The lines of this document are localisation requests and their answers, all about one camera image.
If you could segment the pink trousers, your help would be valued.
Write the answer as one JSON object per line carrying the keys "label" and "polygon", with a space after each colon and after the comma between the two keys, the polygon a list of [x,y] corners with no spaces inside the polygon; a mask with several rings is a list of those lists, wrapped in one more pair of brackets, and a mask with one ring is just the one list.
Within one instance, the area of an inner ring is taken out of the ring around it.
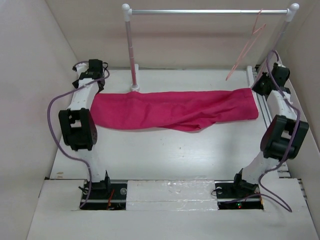
{"label": "pink trousers", "polygon": [[255,120],[252,90],[99,93],[90,108],[96,125],[115,130],[166,128],[183,132],[215,123]]}

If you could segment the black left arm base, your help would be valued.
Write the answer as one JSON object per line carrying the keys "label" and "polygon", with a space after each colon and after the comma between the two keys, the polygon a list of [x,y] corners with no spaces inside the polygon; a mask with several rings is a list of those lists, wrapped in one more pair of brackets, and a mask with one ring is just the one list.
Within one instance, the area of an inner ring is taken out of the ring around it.
{"label": "black left arm base", "polygon": [[128,183],[112,182],[110,192],[105,189],[92,188],[88,201],[81,206],[87,197],[86,193],[82,193],[80,201],[80,209],[88,211],[122,211],[126,209]]}

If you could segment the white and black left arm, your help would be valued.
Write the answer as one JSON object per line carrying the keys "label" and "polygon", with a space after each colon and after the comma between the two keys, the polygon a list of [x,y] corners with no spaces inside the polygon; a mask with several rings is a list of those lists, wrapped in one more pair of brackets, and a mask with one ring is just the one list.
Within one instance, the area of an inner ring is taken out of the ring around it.
{"label": "white and black left arm", "polygon": [[58,113],[64,144],[90,166],[88,182],[80,189],[91,200],[107,198],[112,192],[110,178],[95,149],[98,131],[90,112],[95,96],[104,89],[107,66],[99,59],[74,65],[72,69],[78,74],[72,83],[75,92],[67,109]]}

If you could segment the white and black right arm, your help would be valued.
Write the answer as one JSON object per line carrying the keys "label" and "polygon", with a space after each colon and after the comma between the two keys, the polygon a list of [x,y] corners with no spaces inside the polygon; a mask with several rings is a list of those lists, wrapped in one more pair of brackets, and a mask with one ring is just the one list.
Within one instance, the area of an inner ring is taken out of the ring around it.
{"label": "white and black right arm", "polygon": [[231,191],[237,197],[253,195],[264,175],[298,155],[306,137],[309,124],[300,120],[301,113],[285,87],[289,76],[290,69],[275,62],[252,88],[266,98],[273,119],[262,137],[259,154],[234,177]]}

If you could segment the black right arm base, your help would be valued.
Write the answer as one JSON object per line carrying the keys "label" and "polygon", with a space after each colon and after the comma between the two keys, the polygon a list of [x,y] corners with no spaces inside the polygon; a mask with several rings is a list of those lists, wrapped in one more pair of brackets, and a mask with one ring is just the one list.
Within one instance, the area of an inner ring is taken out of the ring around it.
{"label": "black right arm base", "polygon": [[232,180],[215,180],[211,195],[216,197],[218,210],[263,210],[257,185],[239,188]]}

